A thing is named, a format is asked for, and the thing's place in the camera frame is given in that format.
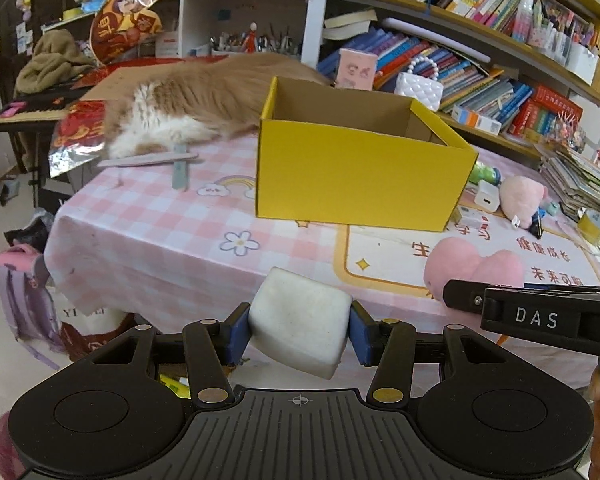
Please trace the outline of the white foam block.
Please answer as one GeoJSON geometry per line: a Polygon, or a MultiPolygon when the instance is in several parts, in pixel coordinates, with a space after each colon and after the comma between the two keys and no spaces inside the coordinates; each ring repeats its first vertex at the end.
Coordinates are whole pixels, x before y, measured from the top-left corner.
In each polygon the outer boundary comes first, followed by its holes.
{"type": "Polygon", "coordinates": [[[336,287],[274,268],[250,304],[251,342],[280,364],[330,379],[346,346],[351,304],[336,287]]]}

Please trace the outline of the yellow cardboard box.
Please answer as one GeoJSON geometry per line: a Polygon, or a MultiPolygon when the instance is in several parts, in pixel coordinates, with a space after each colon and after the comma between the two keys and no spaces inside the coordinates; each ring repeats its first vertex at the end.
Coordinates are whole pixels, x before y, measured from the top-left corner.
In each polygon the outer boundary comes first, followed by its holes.
{"type": "Polygon", "coordinates": [[[441,232],[477,158],[414,99],[275,78],[260,119],[256,214],[441,232]]]}

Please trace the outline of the pink plush chick toy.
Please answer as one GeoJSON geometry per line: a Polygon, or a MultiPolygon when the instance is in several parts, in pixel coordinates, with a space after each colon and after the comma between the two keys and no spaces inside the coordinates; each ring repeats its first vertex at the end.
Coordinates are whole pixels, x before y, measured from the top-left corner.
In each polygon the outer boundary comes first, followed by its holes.
{"type": "Polygon", "coordinates": [[[430,252],[424,270],[424,283],[435,300],[443,300],[443,289],[452,280],[496,286],[524,286],[526,268],[510,250],[498,250],[483,257],[467,240],[448,237],[430,252]]]}

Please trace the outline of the pink cartoon cup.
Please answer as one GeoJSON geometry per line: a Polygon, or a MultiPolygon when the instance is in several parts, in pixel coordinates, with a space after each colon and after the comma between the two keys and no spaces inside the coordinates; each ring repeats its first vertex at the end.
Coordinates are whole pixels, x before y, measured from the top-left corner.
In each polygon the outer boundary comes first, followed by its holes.
{"type": "Polygon", "coordinates": [[[351,49],[339,50],[335,87],[370,91],[373,89],[378,56],[351,49]]]}

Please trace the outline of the orange and blue small box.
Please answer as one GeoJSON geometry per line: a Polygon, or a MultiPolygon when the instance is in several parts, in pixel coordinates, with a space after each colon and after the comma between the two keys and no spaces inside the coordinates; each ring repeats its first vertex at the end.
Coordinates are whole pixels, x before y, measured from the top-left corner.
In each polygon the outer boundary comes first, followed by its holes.
{"type": "Polygon", "coordinates": [[[492,136],[498,136],[502,128],[502,124],[497,120],[457,105],[453,106],[451,117],[460,125],[492,134],[492,136]]]}

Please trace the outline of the purple backpack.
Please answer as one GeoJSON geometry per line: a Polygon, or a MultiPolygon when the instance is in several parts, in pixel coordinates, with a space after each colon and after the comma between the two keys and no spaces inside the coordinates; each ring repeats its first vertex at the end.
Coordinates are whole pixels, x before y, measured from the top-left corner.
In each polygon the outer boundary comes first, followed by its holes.
{"type": "Polygon", "coordinates": [[[0,252],[0,297],[7,326],[31,356],[57,372],[60,366],[31,344],[42,341],[51,352],[65,352],[53,298],[46,288],[49,278],[42,252],[31,245],[0,252]]]}

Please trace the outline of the olive green blanket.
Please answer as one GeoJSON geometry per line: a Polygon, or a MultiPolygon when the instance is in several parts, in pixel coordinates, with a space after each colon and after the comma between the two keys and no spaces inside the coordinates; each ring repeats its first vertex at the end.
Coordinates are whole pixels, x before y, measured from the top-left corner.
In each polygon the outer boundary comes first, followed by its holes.
{"type": "Polygon", "coordinates": [[[94,58],[85,55],[71,32],[46,32],[33,49],[32,58],[20,70],[15,84],[17,94],[35,94],[88,72],[94,58]]]}

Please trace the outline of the stack of paper booklets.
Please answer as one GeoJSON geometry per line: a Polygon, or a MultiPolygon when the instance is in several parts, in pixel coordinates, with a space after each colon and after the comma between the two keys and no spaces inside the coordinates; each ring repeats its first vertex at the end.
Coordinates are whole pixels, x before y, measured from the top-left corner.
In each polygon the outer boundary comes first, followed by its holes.
{"type": "Polygon", "coordinates": [[[565,216],[577,221],[581,209],[600,212],[600,168],[563,146],[542,148],[540,153],[540,174],[557,196],[565,216]]]}

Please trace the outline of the red foil cartoon balloon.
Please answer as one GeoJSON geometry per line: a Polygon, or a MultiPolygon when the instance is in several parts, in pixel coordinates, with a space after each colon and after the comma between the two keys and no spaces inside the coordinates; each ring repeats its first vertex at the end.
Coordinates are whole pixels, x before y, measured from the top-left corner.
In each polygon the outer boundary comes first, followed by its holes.
{"type": "Polygon", "coordinates": [[[114,62],[155,34],[162,21],[152,6],[159,0],[106,0],[95,14],[90,46],[97,62],[114,62]]]}

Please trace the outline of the pink plush pig toy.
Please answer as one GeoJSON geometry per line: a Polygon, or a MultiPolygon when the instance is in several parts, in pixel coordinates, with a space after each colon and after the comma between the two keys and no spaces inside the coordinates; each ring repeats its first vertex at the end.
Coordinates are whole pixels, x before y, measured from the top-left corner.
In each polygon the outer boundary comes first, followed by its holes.
{"type": "Polygon", "coordinates": [[[532,217],[548,196],[547,187],[527,177],[508,177],[500,185],[500,206],[510,221],[518,220],[521,229],[528,229],[532,217]]]}

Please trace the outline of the red dictionary book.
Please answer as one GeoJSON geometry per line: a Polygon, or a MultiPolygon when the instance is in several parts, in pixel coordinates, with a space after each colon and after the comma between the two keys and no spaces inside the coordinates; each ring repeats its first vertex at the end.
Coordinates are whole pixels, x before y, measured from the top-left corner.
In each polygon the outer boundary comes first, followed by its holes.
{"type": "Polygon", "coordinates": [[[532,98],[540,107],[556,115],[565,113],[568,117],[572,117],[575,122],[580,122],[582,118],[583,110],[579,105],[542,84],[535,87],[532,98]]]}

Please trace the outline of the white quilted pearl handbag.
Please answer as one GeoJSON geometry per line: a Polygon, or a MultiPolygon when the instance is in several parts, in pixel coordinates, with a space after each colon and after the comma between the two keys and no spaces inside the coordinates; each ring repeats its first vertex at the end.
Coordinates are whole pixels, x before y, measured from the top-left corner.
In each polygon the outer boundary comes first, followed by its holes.
{"type": "Polygon", "coordinates": [[[396,86],[393,93],[397,96],[405,96],[418,101],[428,110],[437,112],[439,110],[444,87],[439,81],[439,67],[428,56],[416,56],[408,64],[407,70],[401,72],[396,78],[396,86]],[[434,72],[430,77],[419,76],[414,73],[415,67],[420,63],[426,63],[434,72]]]}

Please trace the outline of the blue black small clip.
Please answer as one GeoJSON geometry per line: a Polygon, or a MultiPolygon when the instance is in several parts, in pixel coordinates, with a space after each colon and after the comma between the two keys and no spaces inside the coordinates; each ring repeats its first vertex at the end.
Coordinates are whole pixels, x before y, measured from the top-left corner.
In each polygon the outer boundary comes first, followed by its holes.
{"type": "Polygon", "coordinates": [[[533,216],[532,216],[532,220],[531,220],[531,224],[529,226],[528,231],[537,239],[540,240],[543,236],[544,233],[544,228],[543,228],[543,223],[542,223],[542,219],[543,216],[542,214],[539,213],[539,211],[537,211],[533,216]]]}

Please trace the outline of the pink checkered tablecloth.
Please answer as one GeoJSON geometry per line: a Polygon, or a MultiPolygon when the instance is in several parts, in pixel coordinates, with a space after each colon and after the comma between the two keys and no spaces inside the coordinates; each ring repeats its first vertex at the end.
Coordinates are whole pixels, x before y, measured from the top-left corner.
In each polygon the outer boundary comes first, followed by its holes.
{"type": "MultiPolygon", "coordinates": [[[[200,318],[225,318],[251,301],[272,268],[335,286],[374,318],[398,318],[419,332],[460,323],[480,330],[478,315],[431,299],[422,274],[432,248],[447,237],[468,240],[480,255],[516,252],[526,282],[600,285],[595,249],[566,237],[567,222],[547,218],[534,242],[504,218],[486,228],[449,226],[442,233],[259,219],[254,214],[257,138],[195,148],[185,191],[172,188],[172,167],[108,168],[56,214],[44,257],[57,313],[82,328],[117,309],[163,333],[200,318]]],[[[250,347],[235,382],[283,387],[358,387],[372,370],[351,347],[330,382],[279,366],[250,347]]]]}

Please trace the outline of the green frog toy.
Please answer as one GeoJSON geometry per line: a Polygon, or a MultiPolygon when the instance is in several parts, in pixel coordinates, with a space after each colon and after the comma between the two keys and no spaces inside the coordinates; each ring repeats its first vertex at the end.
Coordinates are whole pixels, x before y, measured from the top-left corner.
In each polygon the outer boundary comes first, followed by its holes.
{"type": "Polygon", "coordinates": [[[478,185],[481,181],[486,181],[494,186],[499,186],[501,180],[502,174],[498,168],[488,166],[478,160],[469,176],[469,182],[474,185],[478,185]]]}

